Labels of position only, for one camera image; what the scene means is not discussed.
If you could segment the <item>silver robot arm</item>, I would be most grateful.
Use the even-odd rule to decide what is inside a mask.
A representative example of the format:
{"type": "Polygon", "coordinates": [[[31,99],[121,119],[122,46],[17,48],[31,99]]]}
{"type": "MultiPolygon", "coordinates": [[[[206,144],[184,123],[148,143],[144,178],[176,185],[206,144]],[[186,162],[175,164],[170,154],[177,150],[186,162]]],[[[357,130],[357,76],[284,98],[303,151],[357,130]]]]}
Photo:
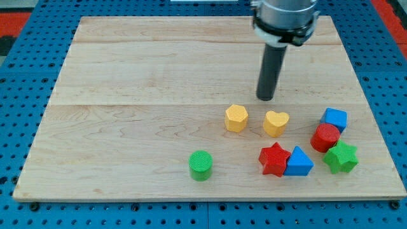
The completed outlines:
{"type": "Polygon", "coordinates": [[[273,99],[288,45],[302,46],[314,33],[319,12],[317,0],[254,0],[252,26],[265,49],[256,96],[273,99]]]}

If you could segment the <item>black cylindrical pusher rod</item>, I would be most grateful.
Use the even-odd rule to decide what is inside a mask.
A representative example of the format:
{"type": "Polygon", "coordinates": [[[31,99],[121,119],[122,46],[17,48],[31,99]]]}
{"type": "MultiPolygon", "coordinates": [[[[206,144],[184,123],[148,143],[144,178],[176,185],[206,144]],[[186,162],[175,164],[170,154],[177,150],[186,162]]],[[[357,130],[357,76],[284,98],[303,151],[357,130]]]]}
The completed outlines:
{"type": "Polygon", "coordinates": [[[273,99],[286,47],[265,45],[256,96],[262,101],[273,99]]]}

